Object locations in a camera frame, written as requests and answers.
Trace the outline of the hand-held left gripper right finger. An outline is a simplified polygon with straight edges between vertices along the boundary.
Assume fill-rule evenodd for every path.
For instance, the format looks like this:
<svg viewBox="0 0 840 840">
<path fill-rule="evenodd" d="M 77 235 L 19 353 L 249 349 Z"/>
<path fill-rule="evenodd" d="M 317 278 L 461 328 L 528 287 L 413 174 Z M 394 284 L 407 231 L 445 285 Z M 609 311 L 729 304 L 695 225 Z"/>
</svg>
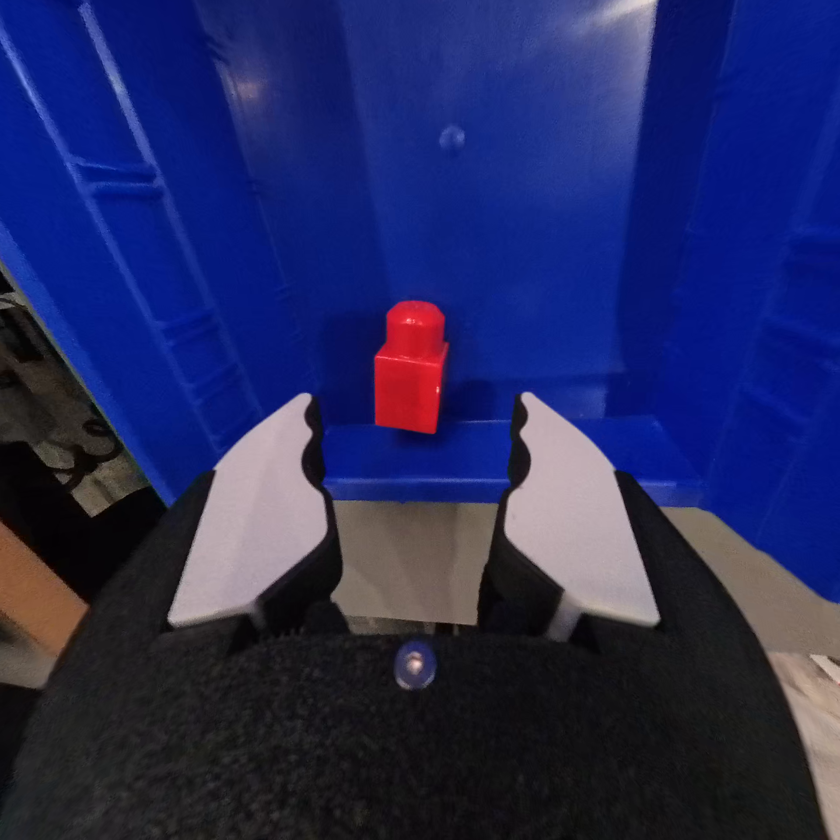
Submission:
<svg viewBox="0 0 840 840">
<path fill-rule="evenodd" d="M 531 392 L 514 400 L 507 475 L 482 571 L 483 633 L 567 642 L 590 616 L 659 625 L 612 462 Z"/>
</svg>

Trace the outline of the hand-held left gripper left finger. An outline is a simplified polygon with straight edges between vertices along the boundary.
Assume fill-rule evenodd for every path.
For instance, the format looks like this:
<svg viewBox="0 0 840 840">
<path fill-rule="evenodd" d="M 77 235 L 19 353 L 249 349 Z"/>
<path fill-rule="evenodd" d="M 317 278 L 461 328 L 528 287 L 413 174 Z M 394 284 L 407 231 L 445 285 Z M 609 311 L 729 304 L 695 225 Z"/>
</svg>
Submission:
<svg viewBox="0 0 840 840">
<path fill-rule="evenodd" d="M 217 462 L 167 616 L 173 628 L 247 616 L 294 631 L 341 581 L 317 399 L 301 393 Z"/>
</svg>

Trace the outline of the red one-stud block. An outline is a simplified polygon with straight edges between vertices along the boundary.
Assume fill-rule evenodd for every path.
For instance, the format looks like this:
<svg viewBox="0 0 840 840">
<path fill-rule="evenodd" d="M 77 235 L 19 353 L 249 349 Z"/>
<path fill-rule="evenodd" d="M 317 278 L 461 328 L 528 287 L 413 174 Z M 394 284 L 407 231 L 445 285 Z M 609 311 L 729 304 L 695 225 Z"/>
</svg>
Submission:
<svg viewBox="0 0 840 840">
<path fill-rule="evenodd" d="M 385 342 L 374 357 L 377 426 L 436 434 L 448 350 L 437 305 L 400 301 L 387 312 Z"/>
</svg>

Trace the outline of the blue plastic bin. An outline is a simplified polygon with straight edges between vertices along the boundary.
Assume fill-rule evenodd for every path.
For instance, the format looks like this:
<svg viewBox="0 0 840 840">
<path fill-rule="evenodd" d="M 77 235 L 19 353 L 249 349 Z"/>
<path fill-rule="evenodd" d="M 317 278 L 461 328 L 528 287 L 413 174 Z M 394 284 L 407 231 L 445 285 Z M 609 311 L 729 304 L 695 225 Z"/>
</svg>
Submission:
<svg viewBox="0 0 840 840">
<path fill-rule="evenodd" d="M 2 262 L 166 502 L 300 392 L 335 499 L 495 502 L 534 392 L 838 602 L 838 14 L 2 2 Z"/>
</svg>

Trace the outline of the brown cardboard box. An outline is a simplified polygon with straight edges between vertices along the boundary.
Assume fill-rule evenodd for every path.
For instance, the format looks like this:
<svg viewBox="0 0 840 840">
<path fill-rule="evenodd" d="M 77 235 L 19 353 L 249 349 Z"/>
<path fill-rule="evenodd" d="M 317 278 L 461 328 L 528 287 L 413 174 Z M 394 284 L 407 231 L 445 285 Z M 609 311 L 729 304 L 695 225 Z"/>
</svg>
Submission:
<svg viewBox="0 0 840 840">
<path fill-rule="evenodd" d="M 88 610 L 88 604 L 2 523 L 2 629 L 57 660 Z"/>
</svg>

